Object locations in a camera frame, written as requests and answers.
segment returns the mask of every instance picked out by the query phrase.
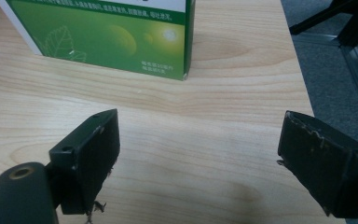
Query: cardboard box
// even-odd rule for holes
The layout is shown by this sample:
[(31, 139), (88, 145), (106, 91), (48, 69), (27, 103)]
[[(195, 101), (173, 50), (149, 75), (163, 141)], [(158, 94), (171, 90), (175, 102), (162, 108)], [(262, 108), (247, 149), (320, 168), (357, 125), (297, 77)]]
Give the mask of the cardboard box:
[(0, 0), (35, 54), (186, 79), (195, 0)]

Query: gray carpet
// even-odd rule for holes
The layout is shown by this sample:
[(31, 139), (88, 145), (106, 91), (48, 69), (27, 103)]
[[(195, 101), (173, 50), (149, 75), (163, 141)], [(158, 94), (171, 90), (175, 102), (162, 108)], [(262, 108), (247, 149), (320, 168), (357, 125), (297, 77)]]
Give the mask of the gray carpet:
[[(289, 26), (327, 8), (330, 3), (331, 0), (282, 0)], [(338, 35), (350, 17), (339, 14), (306, 33)], [(338, 45), (293, 38), (315, 117), (358, 141), (358, 85), (348, 58)], [(347, 219), (347, 223), (358, 223), (358, 219)]]

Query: wooden table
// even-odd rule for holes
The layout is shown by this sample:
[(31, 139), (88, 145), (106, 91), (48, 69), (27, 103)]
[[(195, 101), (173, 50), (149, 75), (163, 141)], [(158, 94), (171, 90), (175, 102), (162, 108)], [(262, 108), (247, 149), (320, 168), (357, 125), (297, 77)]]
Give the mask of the wooden table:
[(285, 110), (312, 114), (280, 1), (198, 0), (193, 52), (184, 82), (35, 56), (0, 9), (0, 174), (117, 108), (94, 223), (343, 223), (276, 162)]

